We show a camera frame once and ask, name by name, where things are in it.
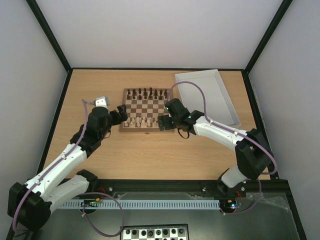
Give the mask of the white bishop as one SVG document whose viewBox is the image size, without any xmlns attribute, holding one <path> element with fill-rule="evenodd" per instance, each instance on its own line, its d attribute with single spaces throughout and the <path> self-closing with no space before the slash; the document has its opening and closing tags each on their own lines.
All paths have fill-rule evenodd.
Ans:
<svg viewBox="0 0 320 240">
<path fill-rule="evenodd" d="M 142 128 L 145 128 L 146 126 L 147 126 L 146 121 L 145 121 L 145 120 L 142 120 L 142 121 L 141 121 L 141 127 L 142 127 Z"/>
</svg>

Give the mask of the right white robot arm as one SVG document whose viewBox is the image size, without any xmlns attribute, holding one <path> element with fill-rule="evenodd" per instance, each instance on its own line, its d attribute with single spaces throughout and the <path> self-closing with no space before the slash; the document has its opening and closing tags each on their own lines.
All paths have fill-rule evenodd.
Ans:
<svg viewBox="0 0 320 240">
<path fill-rule="evenodd" d="M 257 129 L 240 130 L 209 119 L 201 111 L 189 112 L 177 98 L 164 106 L 168 114 L 158 117 L 161 131 L 176 129 L 188 135 L 206 137 L 235 152 L 236 166 L 223 172 L 216 184 L 222 195 L 229 196 L 243 181 L 256 180 L 272 162 L 271 149 Z"/>
</svg>

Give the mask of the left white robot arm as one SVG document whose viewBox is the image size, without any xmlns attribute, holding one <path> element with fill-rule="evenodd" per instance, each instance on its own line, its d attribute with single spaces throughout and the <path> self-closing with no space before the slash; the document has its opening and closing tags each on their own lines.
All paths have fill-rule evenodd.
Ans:
<svg viewBox="0 0 320 240">
<path fill-rule="evenodd" d="M 38 231 L 51 214 L 63 203 L 88 193 L 98 195 L 98 178 L 88 170 L 81 170 L 70 180 L 62 180 L 101 146 L 113 126 L 128 119 L 126 106 L 109 111 L 107 105 L 95 106 L 85 113 L 85 122 L 73 135 L 62 153 L 45 169 L 26 183 L 15 183 L 9 190 L 7 212 L 12 217 L 12 228 L 18 224 L 30 231 Z"/>
</svg>

